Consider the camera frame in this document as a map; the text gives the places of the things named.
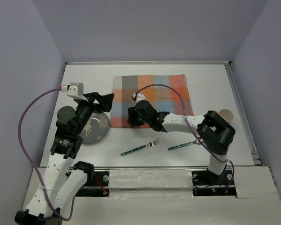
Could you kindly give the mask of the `grey reindeer plate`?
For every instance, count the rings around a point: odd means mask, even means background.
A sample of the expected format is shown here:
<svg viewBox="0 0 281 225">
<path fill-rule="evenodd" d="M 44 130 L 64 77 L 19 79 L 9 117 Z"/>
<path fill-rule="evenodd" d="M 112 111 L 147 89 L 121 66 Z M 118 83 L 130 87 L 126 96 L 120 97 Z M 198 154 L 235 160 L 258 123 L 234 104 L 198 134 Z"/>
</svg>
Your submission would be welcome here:
<svg viewBox="0 0 281 225">
<path fill-rule="evenodd" d="M 103 113 L 93 113 L 82 130 L 82 144 L 91 145 L 102 140 L 108 133 L 110 121 Z"/>
</svg>

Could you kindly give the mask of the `checkered orange blue cloth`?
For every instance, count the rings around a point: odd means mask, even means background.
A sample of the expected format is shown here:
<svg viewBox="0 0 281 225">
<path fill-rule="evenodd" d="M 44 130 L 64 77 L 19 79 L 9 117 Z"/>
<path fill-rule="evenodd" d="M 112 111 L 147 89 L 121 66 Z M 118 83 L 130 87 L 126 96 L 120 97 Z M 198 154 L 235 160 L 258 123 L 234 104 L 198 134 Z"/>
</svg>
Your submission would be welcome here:
<svg viewBox="0 0 281 225">
<path fill-rule="evenodd" d="M 129 128 L 128 108 L 133 107 L 135 101 L 132 95 L 145 86 L 154 84 L 140 93 L 159 112 L 166 111 L 173 114 L 183 115 L 182 104 L 178 94 L 181 95 L 185 104 L 187 115 L 193 116 L 187 81 L 184 74 L 181 75 L 129 75 L 116 76 L 113 84 L 113 105 L 111 110 L 111 127 Z M 158 86 L 166 85 L 178 92 L 176 94 L 169 88 Z"/>
</svg>

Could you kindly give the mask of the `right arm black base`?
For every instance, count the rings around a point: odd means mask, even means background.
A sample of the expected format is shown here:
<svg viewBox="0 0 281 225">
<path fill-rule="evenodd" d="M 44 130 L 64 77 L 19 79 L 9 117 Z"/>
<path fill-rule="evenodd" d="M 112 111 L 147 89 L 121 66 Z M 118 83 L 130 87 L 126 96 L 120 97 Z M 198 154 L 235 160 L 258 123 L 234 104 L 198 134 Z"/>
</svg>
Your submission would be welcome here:
<svg viewBox="0 0 281 225">
<path fill-rule="evenodd" d="M 222 175 L 210 173 L 207 170 L 192 172 L 193 195 L 199 196 L 235 196 L 235 182 L 232 171 L 225 170 Z"/>
</svg>

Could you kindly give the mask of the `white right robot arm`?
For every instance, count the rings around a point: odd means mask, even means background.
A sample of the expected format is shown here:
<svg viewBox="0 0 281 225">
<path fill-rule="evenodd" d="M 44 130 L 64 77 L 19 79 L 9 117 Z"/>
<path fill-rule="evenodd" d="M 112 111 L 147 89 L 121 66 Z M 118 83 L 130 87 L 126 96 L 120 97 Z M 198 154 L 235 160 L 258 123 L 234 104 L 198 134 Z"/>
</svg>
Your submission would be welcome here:
<svg viewBox="0 0 281 225">
<path fill-rule="evenodd" d="M 146 100 L 128 108 L 128 124 L 134 127 L 148 125 L 156 132 L 191 133 L 210 153 L 205 178 L 218 182 L 227 166 L 227 152 L 235 136 L 235 129 L 215 111 L 205 115 L 184 116 L 170 112 L 158 112 Z"/>
</svg>

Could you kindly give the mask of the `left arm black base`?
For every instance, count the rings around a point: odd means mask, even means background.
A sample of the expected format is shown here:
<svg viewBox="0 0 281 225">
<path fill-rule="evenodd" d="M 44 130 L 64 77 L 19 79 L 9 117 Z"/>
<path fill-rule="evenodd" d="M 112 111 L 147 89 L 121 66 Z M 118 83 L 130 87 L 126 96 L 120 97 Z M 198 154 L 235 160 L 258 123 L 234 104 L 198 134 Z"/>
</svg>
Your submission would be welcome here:
<svg viewBox="0 0 281 225">
<path fill-rule="evenodd" d="M 95 171 L 94 178 L 82 185 L 76 197 L 109 197 L 109 174 L 109 171 Z"/>
</svg>

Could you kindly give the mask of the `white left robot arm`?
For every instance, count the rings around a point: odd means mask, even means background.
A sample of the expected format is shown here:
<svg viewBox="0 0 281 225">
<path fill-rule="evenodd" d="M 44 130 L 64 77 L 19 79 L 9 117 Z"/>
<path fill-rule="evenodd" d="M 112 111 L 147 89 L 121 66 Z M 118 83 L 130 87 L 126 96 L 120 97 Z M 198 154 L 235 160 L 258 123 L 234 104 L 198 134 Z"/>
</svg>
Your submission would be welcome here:
<svg viewBox="0 0 281 225">
<path fill-rule="evenodd" d="M 72 98 L 77 102 L 76 108 L 64 106 L 57 112 L 57 130 L 44 174 L 28 157 L 40 184 L 25 210 L 16 213 L 19 225 L 60 225 L 69 221 L 63 212 L 74 205 L 79 189 L 95 176 L 94 166 L 86 162 L 77 162 L 72 171 L 69 168 L 80 150 L 81 133 L 89 118 L 93 113 L 111 111 L 114 94 L 93 92 Z"/>
</svg>

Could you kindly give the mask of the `pink mug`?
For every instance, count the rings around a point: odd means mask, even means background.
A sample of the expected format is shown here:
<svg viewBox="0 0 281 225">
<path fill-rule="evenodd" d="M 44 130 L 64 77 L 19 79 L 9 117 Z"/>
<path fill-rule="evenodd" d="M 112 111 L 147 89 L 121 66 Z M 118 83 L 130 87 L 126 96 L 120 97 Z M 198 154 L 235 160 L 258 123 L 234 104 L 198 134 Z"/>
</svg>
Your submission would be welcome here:
<svg viewBox="0 0 281 225">
<path fill-rule="evenodd" d="M 219 116 L 221 116 L 227 123 L 231 123 L 234 119 L 234 114 L 228 109 L 221 109 L 215 111 Z"/>
</svg>

